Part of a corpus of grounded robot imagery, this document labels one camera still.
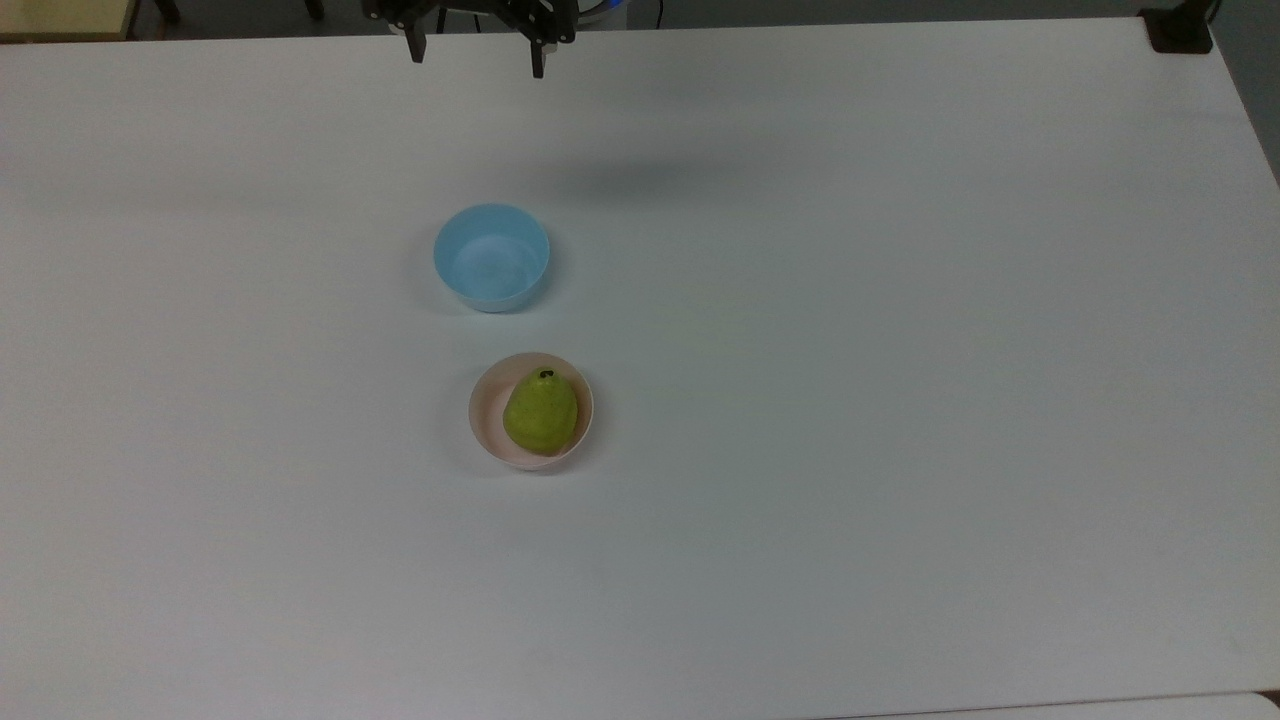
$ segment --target white table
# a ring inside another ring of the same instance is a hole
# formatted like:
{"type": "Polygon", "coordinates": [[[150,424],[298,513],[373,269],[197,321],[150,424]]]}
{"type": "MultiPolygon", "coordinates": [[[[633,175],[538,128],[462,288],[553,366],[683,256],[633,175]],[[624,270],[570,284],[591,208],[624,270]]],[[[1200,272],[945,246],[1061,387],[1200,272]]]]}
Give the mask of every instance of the white table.
{"type": "Polygon", "coordinates": [[[0,716],[1280,687],[1280,192],[1137,19],[0,47],[0,716]],[[529,311],[421,264],[480,201],[529,311]],[[596,389],[563,473],[492,363],[596,389]]]}

